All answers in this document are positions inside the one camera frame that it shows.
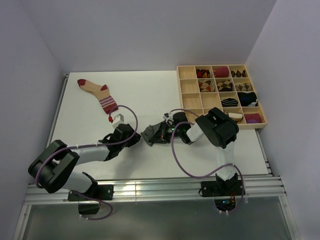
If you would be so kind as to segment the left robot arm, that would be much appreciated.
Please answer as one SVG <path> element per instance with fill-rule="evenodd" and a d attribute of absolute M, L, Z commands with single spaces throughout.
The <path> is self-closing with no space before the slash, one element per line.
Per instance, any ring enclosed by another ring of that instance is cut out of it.
<path fill-rule="evenodd" d="M 86 200 L 91 200 L 98 193 L 98 183 L 88 173 L 74 171 L 75 166 L 109 161 L 140 139 L 141 135 L 124 123 L 93 145 L 71 147 L 58 139 L 30 164 L 28 173 L 50 194 L 66 189 L 79 192 Z"/>

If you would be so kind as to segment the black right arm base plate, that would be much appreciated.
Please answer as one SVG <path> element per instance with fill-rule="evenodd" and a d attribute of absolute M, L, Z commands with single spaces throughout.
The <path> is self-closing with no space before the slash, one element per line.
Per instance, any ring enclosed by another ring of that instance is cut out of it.
<path fill-rule="evenodd" d="M 215 180 L 215 181 L 202 181 L 201 188 L 198 194 L 201 197 L 223 197 L 215 199 L 215 207 L 224 213 L 233 211 L 237 206 L 236 197 L 244 197 L 245 189 L 241 180 Z"/>

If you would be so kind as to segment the tan orange argyle sock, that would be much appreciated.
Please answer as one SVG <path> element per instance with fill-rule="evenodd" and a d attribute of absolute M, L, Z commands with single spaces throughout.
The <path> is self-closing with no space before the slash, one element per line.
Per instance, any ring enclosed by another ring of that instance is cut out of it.
<path fill-rule="evenodd" d="M 215 91 L 215 85 L 211 79 L 198 80 L 199 91 L 201 93 L 208 93 Z"/>

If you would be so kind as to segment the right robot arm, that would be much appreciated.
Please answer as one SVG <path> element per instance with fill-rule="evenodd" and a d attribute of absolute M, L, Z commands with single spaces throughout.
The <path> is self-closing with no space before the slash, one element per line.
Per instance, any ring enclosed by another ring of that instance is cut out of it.
<path fill-rule="evenodd" d="M 187 176 L 204 179 L 215 174 L 217 191 L 222 195 L 229 194 L 241 176 L 234 164 L 234 147 L 239 132 L 237 123 L 217 107 L 205 115 L 197 115 L 182 108 L 173 109 L 171 112 L 164 114 L 163 121 L 154 126 L 152 136 L 146 142 L 151 145 L 171 144 L 175 162 Z M 196 116 L 194 123 L 188 122 L 185 112 Z M 183 143 L 191 145 L 203 136 L 215 147 L 218 168 L 206 175 L 196 176 L 187 172 L 180 164 L 175 153 L 174 139 L 180 138 Z"/>

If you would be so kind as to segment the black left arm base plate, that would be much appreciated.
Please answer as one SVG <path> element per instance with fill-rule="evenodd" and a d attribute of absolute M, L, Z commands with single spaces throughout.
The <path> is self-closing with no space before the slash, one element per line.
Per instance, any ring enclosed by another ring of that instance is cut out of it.
<path fill-rule="evenodd" d="M 112 184 L 98 184 L 85 193 L 70 190 L 67 200 L 69 202 L 78 202 L 78 213 L 82 218 L 97 221 L 105 219 L 112 214 L 113 207 L 106 201 L 111 201 L 113 194 L 114 186 Z M 103 206 L 109 207 L 109 212 L 105 216 L 93 217 Z"/>

